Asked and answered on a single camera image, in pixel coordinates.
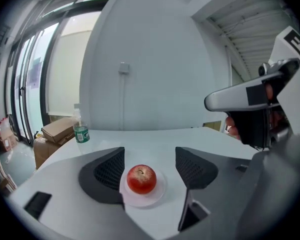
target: white table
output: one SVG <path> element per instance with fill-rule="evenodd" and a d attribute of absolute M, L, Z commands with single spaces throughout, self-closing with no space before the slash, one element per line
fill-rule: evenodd
<path fill-rule="evenodd" d="M 149 208 L 135 208 L 128 205 L 125 207 L 126 213 L 139 227 L 154 239 L 160 240 L 178 233 L 178 223 L 186 196 L 186 187 L 175 168 L 176 147 L 187 147 L 249 160 L 257 153 L 254 148 L 243 145 L 235 138 L 207 127 L 156 131 L 90 130 L 89 133 L 92 151 L 125 147 L 125 170 L 129 170 L 134 165 L 146 164 L 159 168 L 164 173 L 167 179 L 167 188 L 164 196 L 156 205 Z M 57 161 L 81 155 L 76 140 L 73 138 L 50 156 L 38 171 Z M 28 186 L 30 184 L 21 185 L 11 195 L 11 199 L 24 206 L 24 195 L 29 192 Z M 73 233 L 65 233 L 57 226 L 49 225 L 48 222 L 40 222 L 50 228 L 53 227 L 52 229 L 60 234 L 73 236 L 74 239 L 81 236 L 80 225 Z M 89 226 L 85 225 L 82 230 L 89 230 Z"/>

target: black panel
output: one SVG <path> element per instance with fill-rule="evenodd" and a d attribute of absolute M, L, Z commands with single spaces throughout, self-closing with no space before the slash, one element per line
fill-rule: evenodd
<path fill-rule="evenodd" d="M 183 223 L 179 224 L 178 230 L 179 232 L 184 231 L 199 221 L 200 219 L 195 215 L 195 213 L 188 206 L 185 211 Z"/>
<path fill-rule="evenodd" d="M 37 192 L 26 204 L 24 209 L 37 220 L 39 219 L 51 197 L 51 194 Z"/>
<path fill-rule="evenodd" d="M 80 187 L 99 203 L 123 205 L 119 186 L 124 170 L 125 148 L 119 147 L 81 168 L 78 176 Z"/>
<path fill-rule="evenodd" d="M 300 35 L 294 30 L 291 30 L 285 37 L 289 45 L 300 55 Z"/>
<path fill-rule="evenodd" d="M 187 189 L 204 189 L 218 175 L 218 168 L 182 147 L 175 148 L 175 168 Z"/>
<path fill-rule="evenodd" d="M 232 117 L 238 129 L 241 142 L 252 147 L 265 148 L 267 145 L 268 125 L 267 110 L 233 111 Z"/>
<path fill-rule="evenodd" d="M 268 103 L 266 89 L 263 84 L 246 87 L 249 106 Z"/>

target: door frame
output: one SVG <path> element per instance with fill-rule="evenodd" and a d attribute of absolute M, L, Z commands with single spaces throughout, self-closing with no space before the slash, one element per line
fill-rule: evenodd
<path fill-rule="evenodd" d="M 40 34 L 40 30 L 34 35 L 34 38 L 33 38 L 33 42 L 31 43 L 30 47 L 29 47 L 29 52 L 28 52 L 28 56 L 26 58 L 26 61 L 25 61 L 25 66 L 24 66 L 24 72 L 23 72 L 23 81 L 22 81 L 22 87 L 23 89 L 21 90 L 21 93 L 22 93 L 22 106 L 23 106 L 23 115 L 24 115 L 24 121 L 25 121 L 25 126 L 26 126 L 26 130 L 27 130 L 27 133 L 29 135 L 29 141 L 31 143 L 31 145 L 33 146 L 34 144 L 34 136 L 32 135 L 32 132 L 31 132 L 31 128 L 30 128 L 30 123 L 29 123 L 29 117 L 28 117 L 28 110 L 27 110 L 27 93 L 26 93 L 26 90 L 27 90 L 27 77 L 28 77 L 28 70 L 29 70 L 29 65 L 30 65 L 30 59 L 31 59 L 31 55 L 34 51 L 34 47 L 36 45 L 36 42 L 38 40 L 38 37 L 39 37 L 39 34 Z"/>
<path fill-rule="evenodd" d="M 25 60 L 27 59 L 26 58 L 26 53 L 27 53 L 27 49 L 29 47 L 29 43 L 26 45 L 26 48 L 25 48 L 24 57 L 23 57 L 22 63 L 21 63 L 21 69 L 20 69 L 20 75 L 19 75 L 19 83 L 17 83 L 17 86 L 18 86 L 18 89 L 17 89 L 18 93 L 17 93 L 17 95 L 19 96 L 19 99 L 18 99 L 19 112 L 20 112 L 21 124 L 22 124 L 22 128 L 23 128 L 23 132 L 24 132 L 25 137 L 23 137 L 21 135 L 21 132 L 20 132 L 20 127 L 19 127 L 19 123 L 18 123 L 18 119 L 17 119 L 17 112 L 16 112 L 16 109 L 17 109 L 16 108 L 16 101 L 15 101 L 15 94 L 16 94 L 15 93 L 15 91 L 16 91 L 15 86 L 16 86 L 17 67 L 18 67 L 18 62 L 19 62 L 19 59 L 20 59 L 20 53 L 22 51 L 23 45 L 26 43 L 27 40 L 29 40 L 29 43 L 30 43 L 31 37 L 29 39 L 24 40 L 24 42 L 22 42 L 22 43 L 19 44 L 18 48 L 20 48 L 20 49 L 18 51 L 18 56 L 16 56 L 17 60 L 14 60 L 14 64 L 13 64 L 13 73 L 12 73 L 12 79 L 11 79 L 11 91 L 13 91 L 13 96 L 12 96 L 11 101 L 13 100 L 13 107 L 11 107 L 11 111 L 12 111 L 12 114 L 14 113 L 14 117 L 13 118 L 14 118 L 15 122 L 17 123 L 16 125 L 17 125 L 17 131 L 18 131 L 18 135 L 19 135 L 18 136 L 19 140 L 22 140 L 26 144 L 30 144 L 30 140 L 27 138 L 27 132 L 26 132 L 25 124 L 24 124 L 24 120 L 25 119 L 23 119 L 22 111 L 21 111 L 21 98 L 22 98 L 21 76 L 22 76 L 22 72 L 23 72 L 23 67 L 24 67 Z"/>
<path fill-rule="evenodd" d="M 17 64 L 18 59 L 21 53 L 20 43 L 22 40 L 20 40 L 18 43 L 12 46 L 13 51 L 15 51 L 15 56 L 13 58 L 13 66 L 12 66 L 12 75 L 11 75 L 11 86 L 10 86 L 10 102 L 11 102 L 11 112 L 12 112 L 12 120 L 13 124 L 15 126 L 15 133 L 19 141 L 22 140 L 22 136 L 19 129 L 18 119 L 17 119 L 17 113 L 16 113 L 16 100 L 15 100 L 15 82 L 16 82 L 16 74 L 17 74 Z"/>
<path fill-rule="evenodd" d="M 48 99 L 47 99 L 47 75 L 48 75 L 48 69 L 49 69 L 49 63 L 50 59 L 53 55 L 54 47 L 59 40 L 60 35 L 62 34 L 62 31 L 64 30 L 65 26 L 68 23 L 68 20 L 70 17 L 67 17 L 65 14 L 64 17 L 60 19 L 60 23 L 56 30 L 54 31 L 51 41 L 48 45 L 48 48 L 45 53 L 45 57 L 42 64 L 42 70 L 41 70 L 41 78 L 40 78 L 40 110 L 41 110 L 41 118 L 42 118 L 42 124 L 43 126 L 46 126 L 51 123 L 50 116 L 48 114 Z"/>

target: apple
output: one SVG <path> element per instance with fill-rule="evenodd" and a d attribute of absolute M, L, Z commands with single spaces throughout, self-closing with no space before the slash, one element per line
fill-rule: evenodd
<path fill-rule="evenodd" d="M 155 188 L 157 176 L 151 167 L 139 164 L 129 170 L 126 181 L 133 192 L 144 195 Z"/>

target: black gripper pad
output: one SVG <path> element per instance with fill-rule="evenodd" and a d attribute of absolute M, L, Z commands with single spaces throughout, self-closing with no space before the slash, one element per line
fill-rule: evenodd
<path fill-rule="evenodd" d="M 243 144 L 265 148 L 268 120 L 264 110 L 232 111 L 228 114 L 234 120 Z"/>
<path fill-rule="evenodd" d="M 83 166 L 78 179 L 83 191 L 102 204 L 120 204 L 124 200 L 119 193 L 122 173 L 125 170 L 125 148 L 101 156 Z"/>
<path fill-rule="evenodd" d="M 218 167 L 182 147 L 175 148 L 175 168 L 189 190 L 206 188 L 218 175 Z"/>
<path fill-rule="evenodd" d="M 38 191 L 33 195 L 24 209 L 37 220 L 39 219 L 51 197 L 51 194 Z"/>

